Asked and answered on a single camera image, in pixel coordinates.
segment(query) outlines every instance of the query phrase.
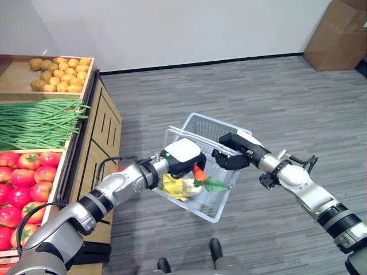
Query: black shoe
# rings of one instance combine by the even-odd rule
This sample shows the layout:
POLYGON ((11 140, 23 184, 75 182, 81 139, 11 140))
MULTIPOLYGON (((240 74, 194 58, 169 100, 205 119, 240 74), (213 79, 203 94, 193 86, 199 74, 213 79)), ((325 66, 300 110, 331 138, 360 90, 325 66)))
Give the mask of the black shoe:
POLYGON ((158 260, 157 267, 164 273, 171 273, 171 267, 166 258, 160 258, 158 260))
POLYGON ((215 266, 217 259, 223 257, 222 247, 217 238, 212 238, 210 240, 210 252, 212 253, 212 259, 215 266))

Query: white wall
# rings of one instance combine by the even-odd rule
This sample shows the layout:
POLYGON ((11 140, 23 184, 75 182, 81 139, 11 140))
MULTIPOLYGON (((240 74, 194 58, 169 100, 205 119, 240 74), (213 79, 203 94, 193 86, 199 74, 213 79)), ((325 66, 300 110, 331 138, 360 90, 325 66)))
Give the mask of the white wall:
POLYGON ((102 71, 302 52, 331 0, 32 0, 102 71))
POLYGON ((58 55, 60 51, 30 1, 0 0, 0 54, 58 55))

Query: produce display stand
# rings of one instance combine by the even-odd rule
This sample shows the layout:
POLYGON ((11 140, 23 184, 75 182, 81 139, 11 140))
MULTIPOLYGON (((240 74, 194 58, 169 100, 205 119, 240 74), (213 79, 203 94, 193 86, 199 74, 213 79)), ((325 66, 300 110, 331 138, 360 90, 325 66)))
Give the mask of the produce display stand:
MULTIPOLYGON (((31 91, 30 82, 38 75, 29 69, 28 61, 32 58, 53 57, 0 55, 0 103, 71 98, 80 99, 91 108, 86 112, 88 119, 78 122, 79 133, 71 134, 63 149, 13 151, 20 154, 42 151, 62 153, 49 202, 77 201, 95 186, 98 164, 119 154, 122 118, 100 79, 94 58, 90 58, 92 62, 81 93, 31 91)), ((117 167, 117 163, 107 162, 101 177, 116 171, 117 167)), ((51 219, 57 212, 58 207, 48 206, 42 223, 51 219)), ((101 262, 108 261, 111 251, 109 244, 112 215, 110 212, 91 235, 84 237, 87 248, 85 257, 81 257, 78 262, 81 265, 73 266, 68 274, 102 274, 101 262)), ((16 261, 16 250, 0 252, 0 265, 16 261)))

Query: gray carpet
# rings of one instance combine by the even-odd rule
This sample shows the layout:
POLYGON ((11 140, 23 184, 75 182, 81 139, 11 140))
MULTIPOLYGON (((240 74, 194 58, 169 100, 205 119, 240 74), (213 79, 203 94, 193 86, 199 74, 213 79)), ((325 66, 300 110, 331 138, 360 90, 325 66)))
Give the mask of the gray carpet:
MULTIPOLYGON (((250 129, 274 153, 320 157, 311 176, 366 219, 367 81, 356 71, 316 72, 302 57, 104 76, 124 122, 122 155, 149 156, 168 125, 200 112, 250 129)), ((243 170, 220 221, 211 224, 146 191, 114 216, 104 274, 146 274, 159 257, 173 270, 212 268, 222 243, 254 274, 346 274, 333 240, 281 187, 243 170)))

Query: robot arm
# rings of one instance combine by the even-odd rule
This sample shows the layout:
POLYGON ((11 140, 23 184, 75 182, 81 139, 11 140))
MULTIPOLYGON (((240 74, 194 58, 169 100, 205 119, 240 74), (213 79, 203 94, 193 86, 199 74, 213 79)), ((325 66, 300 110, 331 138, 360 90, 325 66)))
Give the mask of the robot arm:
MULTIPOLYGON (((343 253, 353 252, 346 261, 346 267, 350 274, 367 274, 366 222, 360 220, 323 187, 314 183, 304 168, 292 165, 287 159, 281 161, 247 133, 229 133, 221 137, 219 142, 240 151, 245 156, 246 160, 235 166, 244 168, 252 163, 263 170, 265 174, 259 178, 262 185, 269 190, 275 185, 283 186, 296 197, 305 211, 332 236, 334 243, 343 253)), ((233 164, 230 158, 216 150, 213 151, 212 155, 222 168, 228 168, 233 164)))
POLYGON ((65 275, 83 252, 80 234, 91 234, 112 208, 144 189, 156 187, 165 173, 179 178, 191 171, 194 164, 204 169, 205 162, 206 157, 196 143, 181 139, 167 146, 160 155, 107 176, 94 190, 42 225, 29 238, 22 257, 8 274, 65 275))

